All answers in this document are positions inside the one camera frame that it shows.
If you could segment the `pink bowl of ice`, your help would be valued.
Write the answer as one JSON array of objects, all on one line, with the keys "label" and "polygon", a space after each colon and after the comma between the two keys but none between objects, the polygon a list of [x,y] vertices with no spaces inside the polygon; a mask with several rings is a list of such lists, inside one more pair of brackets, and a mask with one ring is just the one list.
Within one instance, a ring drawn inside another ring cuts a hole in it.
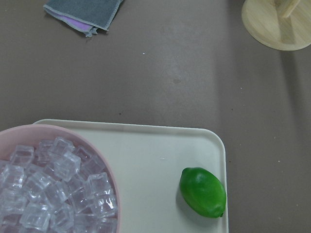
[{"label": "pink bowl of ice", "polygon": [[117,233],[117,187],[104,157],[67,129],[25,125],[0,133],[3,233]]}]

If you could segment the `cream plastic tray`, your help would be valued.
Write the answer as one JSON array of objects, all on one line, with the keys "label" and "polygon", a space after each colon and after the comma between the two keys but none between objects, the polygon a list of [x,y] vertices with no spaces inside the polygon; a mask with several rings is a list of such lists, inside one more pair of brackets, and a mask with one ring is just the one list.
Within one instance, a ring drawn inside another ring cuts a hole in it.
[{"label": "cream plastic tray", "polygon": [[119,192],[122,233],[226,233],[228,214],[207,218],[179,190],[182,170],[202,167],[226,184],[225,147],[207,129],[43,119],[74,131],[104,156]]}]

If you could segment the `green lime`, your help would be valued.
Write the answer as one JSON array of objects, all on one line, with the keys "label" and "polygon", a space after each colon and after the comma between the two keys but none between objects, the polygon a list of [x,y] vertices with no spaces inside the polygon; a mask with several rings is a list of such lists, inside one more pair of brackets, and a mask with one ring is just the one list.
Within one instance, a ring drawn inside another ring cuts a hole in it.
[{"label": "green lime", "polygon": [[225,213],[227,199],[225,188],[211,172],[201,167],[183,169],[179,189],[185,202],[197,214],[219,218]]}]

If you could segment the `grey folded cloth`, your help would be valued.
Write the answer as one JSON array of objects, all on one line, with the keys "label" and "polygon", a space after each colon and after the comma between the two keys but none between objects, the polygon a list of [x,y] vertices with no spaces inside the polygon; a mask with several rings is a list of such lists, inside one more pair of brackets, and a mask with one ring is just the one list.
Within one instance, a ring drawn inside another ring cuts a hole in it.
[{"label": "grey folded cloth", "polygon": [[122,0],[50,0],[44,10],[86,37],[108,31]]}]

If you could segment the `wooden cup tree stand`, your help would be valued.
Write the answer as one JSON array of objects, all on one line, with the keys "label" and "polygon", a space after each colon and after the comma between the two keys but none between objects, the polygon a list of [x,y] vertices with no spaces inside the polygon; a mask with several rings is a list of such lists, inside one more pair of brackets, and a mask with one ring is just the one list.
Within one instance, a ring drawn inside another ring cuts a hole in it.
[{"label": "wooden cup tree stand", "polygon": [[242,21],[260,43],[284,51],[311,44],[311,2],[309,0],[246,0]]}]

